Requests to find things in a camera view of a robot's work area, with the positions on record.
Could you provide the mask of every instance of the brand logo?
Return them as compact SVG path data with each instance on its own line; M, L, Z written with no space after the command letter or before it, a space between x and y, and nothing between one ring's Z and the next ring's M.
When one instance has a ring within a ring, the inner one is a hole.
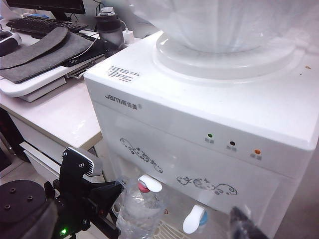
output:
M106 99L109 99L110 101L114 101L116 103L119 103L121 105L124 105L124 106L127 106L133 110L138 110L138 109L141 109L142 106L140 104L136 105L136 104L132 104L131 102L128 102L128 101L125 101L125 100L122 100L120 98L117 98L115 96L112 96L112 95L107 95L105 96Z

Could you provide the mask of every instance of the green indicator light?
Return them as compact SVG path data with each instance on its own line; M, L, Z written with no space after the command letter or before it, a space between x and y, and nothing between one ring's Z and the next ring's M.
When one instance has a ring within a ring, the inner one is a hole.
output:
M67 229L64 228L64 229L61 231L61 234L62 234L62 235L65 235L65 234L66 234L66 231L67 231Z

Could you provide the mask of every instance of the monitor stand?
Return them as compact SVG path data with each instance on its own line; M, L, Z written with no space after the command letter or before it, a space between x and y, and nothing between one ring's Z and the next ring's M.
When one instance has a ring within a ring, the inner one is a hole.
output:
M57 20L71 21L71 18L67 16L64 12L52 11L52 14Z

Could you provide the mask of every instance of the gray mat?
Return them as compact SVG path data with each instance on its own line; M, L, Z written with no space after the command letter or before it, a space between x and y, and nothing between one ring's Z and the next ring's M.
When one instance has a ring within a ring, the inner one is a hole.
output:
M68 32L62 42L50 50L47 50L45 54L33 58L33 60L26 64L10 69L0 70L0 75L14 83L21 83L31 77L58 66L60 63L71 57L78 55L87 49L90 44L91 41L74 33Z
M27 47L22 47L7 56L1 57L1 69L25 64L32 59L44 54L48 50L61 43L67 33L67 28L57 27L35 44Z

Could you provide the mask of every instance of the computer keyboard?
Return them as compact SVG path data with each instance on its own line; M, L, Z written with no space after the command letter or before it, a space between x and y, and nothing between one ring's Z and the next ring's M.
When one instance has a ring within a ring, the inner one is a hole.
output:
M78 32L88 26L81 23L61 21L37 16L28 16L21 19L12 20L9 21L6 25L16 30L26 31L39 35L46 35L58 26L67 27L72 32Z

